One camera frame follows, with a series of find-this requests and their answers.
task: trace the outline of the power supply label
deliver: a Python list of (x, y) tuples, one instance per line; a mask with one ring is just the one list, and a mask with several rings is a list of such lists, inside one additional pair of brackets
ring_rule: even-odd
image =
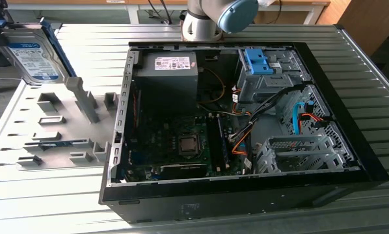
[(40, 80), (58, 79), (59, 75), (48, 55), (43, 52), (38, 43), (10, 43), (8, 48), (26, 68), (28, 74)]
[(155, 70), (184, 70), (191, 69), (190, 57), (158, 57)]

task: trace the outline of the connector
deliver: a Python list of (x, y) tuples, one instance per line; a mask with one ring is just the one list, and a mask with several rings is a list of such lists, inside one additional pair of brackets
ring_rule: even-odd
[(303, 114), (299, 115), (299, 119), (303, 120), (311, 120), (311, 116), (304, 116)]
[(321, 120), (315, 123), (315, 128), (325, 128), (329, 125), (329, 121)]
[(307, 113), (313, 113), (315, 110), (315, 101), (308, 101), (305, 103), (305, 112)]

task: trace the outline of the motherboard chip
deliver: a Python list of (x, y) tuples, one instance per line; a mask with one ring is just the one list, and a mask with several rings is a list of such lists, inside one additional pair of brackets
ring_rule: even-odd
[(196, 134), (179, 136), (179, 154), (187, 159), (199, 155), (199, 140)]

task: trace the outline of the yellow wire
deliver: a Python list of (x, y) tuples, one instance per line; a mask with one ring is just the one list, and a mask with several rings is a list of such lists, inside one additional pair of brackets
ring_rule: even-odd
[(216, 76), (216, 78), (220, 80), (220, 83), (223, 85), (223, 92), (222, 92), (222, 95), (219, 96), (218, 99), (214, 99), (214, 100), (210, 100), (210, 101), (200, 101), (199, 103), (202, 103), (202, 104), (216, 102), (218, 100), (220, 100), (223, 98), (223, 96), (226, 94), (226, 84), (223, 83), (223, 79), (220, 78), (220, 76), (210, 68), (204, 68), (204, 70), (210, 71)]

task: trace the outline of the hard drive label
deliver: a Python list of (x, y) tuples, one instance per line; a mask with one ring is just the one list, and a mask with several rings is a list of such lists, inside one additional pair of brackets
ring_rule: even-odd
[(10, 43), (11, 52), (24, 66), (28, 74), (42, 80), (58, 79), (58, 72), (46, 59), (40, 44), (38, 43)]

